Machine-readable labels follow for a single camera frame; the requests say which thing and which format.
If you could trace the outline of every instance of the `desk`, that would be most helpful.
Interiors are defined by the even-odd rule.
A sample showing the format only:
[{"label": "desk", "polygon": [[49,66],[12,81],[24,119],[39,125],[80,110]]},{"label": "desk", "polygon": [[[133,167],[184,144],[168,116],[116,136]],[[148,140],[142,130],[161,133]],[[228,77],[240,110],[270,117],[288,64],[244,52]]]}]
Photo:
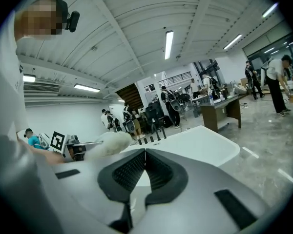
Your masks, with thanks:
[{"label": "desk", "polygon": [[235,95],[213,106],[208,102],[201,105],[204,126],[218,132],[218,129],[238,120],[238,126],[241,128],[241,112],[239,99],[245,97]]},{"label": "desk", "polygon": [[205,96],[199,95],[198,98],[192,99],[191,101],[193,104],[194,117],[197,118],[198,115],[200,114],[200,112],[199,112],[200,104],[208,102],[209,97],[207,95],[205,95]]}]

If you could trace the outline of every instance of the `wooden desk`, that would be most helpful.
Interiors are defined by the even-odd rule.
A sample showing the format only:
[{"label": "wooden desk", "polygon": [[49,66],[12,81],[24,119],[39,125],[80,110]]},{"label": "wooden desk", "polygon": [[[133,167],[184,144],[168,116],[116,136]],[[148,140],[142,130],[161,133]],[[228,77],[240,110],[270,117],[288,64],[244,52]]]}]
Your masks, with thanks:
[{"label": "wooden desk", "polygon": [[209,102],[201,105],[203,114],[204,126],[218,132],[218,129],[223,126],[238,120],[238,126],[241,128],[241,112],[239,99],[245,97],[235,95],[232,98],[226,99],[215,105]]}]

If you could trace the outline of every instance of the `man in white shirt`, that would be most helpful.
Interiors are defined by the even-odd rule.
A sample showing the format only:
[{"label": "man in white shirt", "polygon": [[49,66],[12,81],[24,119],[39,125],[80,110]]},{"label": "man in white shirt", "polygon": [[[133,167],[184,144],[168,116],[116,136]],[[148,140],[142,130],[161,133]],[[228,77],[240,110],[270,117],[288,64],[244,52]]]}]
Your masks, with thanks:
[{"label": "man in white shirt", "polygon": [[49,163],[62,162],[63,157],[31,147],[17,136],[17,132],[28,128],[28,123],[16,42],[24,37],[43,39],[60,34],[67,18],[67,3],[63,0],[36,0],[22,11],[12,11],[0,28],[0,136],[45,155]]},{"label": "man in white shirt", "polygon": [[191,79],[190,87],[191,87],[191,93],[192,93],[193,99],[198,98],[199,97],[199,88],[195,84],[195,80],[193,78]]},{"label": "man in white shirt", "polygon": [[273,59],[268,63],[266,83],[269,86],[275,111],[280,116],[285,116],[290,111],[287,109],[282,97],[280,85],[283,87],[286,95],[289,95],[287,79],[284,77],[283,70],[289,68],[292,63],[288,55],[284,55],[282,59]]},{"label": "man in white shirt", "polygon": [[201,91],[207,91],[208,95],[212,95],[213,99],[218,99],[218,96],[216,95],[215,91],[212,90],[210,87],[211,77],[207,74],[203,74],[203,85],[204,87],[201,89]]}]

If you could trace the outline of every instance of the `person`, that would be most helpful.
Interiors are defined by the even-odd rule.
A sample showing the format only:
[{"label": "person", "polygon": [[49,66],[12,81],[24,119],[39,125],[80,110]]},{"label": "person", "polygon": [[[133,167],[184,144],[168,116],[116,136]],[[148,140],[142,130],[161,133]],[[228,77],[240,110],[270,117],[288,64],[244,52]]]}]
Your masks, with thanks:
[{"label": "person", "polygon": [[175,95],[171,90],[167,90],[165,86],[162,86],[161,100],[165,103],[170,118],[175,124],[175,128],[179,128],[180,115],[179,112],[173,109],[170,102],[175,99]]},{"label": "person", "polygon": [[135,114],[133,113],[132,108],[128,105],[128,103],[125,101],[124,104],[125,108],[123,109],[123,115],[125,122],[128,122],[130,120],[133,121],[133,124],[135,125],[135,131],[133,134],[137,137],[137,139],[143,139],[145,135],[141,133],[141,126],[139,121],[137,120]]},{"label": "person", "polygon": [[253,93],[253,97],[254,99],[257,99],[257,95],[256,95],[256,91],[255,91],[255,87],[257,88],[260,97],[264,97],[265,95],[263,94],[261,88],[260,88],[260,84],[258,82],[257,79],[257,72],[254,70],[253,66],[251,66],[250,62],[247,60],[246,61],[246,67],[245,67],[245,76],[247,79],[252,79],[253,80],[253,87],[252,87],[252,93]]},{"label": "person", "polygon": [[43,149],[40,145],[39,138],[34,135],[33,130],[27,128],[25,130],[25,136],[28,138],[28,145],[33,146],[37,149]]},{"label": "person", "polygon": [[103,123],[103,126],[106,127],[107,129],[109,129],[108,128],[108,120],[107,120],[106,110],[105,109],[102,109],[101,121]]},{"label": "person", "polygon": [[51,152],[29,146],[17,135],[28,124],[23,68],[16,55],[16,42],[25,37],[46,39],[58,35],[67,19],[67,3],[63,0],[36,0],[24,10],[12,11],[0,28],[0,135],[18,141],[34,153],[45,154],[50,163],[62,160]]},{"label": "person", "polygon": [[191,87],[191,93],[193,95],[193,99],[198,98],[199,97],[199,88],[195,84],[195,80],[193,78],[191,79],[190,87]]},{"label": "person", "polygon": [[117,118],[114,117],[113,114],[109,110],[106,110],[106,118],[107,118],[107,128],[108,130],[112,129],[113,132],[116,132],[116,128],[119,127],[119,121]]},{"label": "person", "polygon": [[212,89],[213,85],[210,83],[211,77],[207,74],[203,74],[203,88],[201,91],[207,91],[208,95],[212,95],[213,99],[218,99],[218,96],[215,93],[215,90]]},{"label": "person", "polygon": [[275,111],[280,116],[285,116],[290,111],[285,106],[279,83],[286,95],[289,96],[288,82],[283,71],[289,68],[291,63],[292,60],[288,55],[284,55],[282,59],[272,59],[268,63],[266,83],[269,86]]}]

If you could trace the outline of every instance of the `air vent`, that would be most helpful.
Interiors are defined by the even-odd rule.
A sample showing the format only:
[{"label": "air vent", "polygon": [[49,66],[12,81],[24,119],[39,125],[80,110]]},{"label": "air vent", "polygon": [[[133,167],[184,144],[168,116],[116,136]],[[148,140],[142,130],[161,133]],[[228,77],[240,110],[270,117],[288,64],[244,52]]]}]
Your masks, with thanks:
[{"label": "air vent", "polygon": [[60,91],[60,86],[44,84],[44,83],[25,83],[24,92],[45,92],[45,93],[58,93]]}]

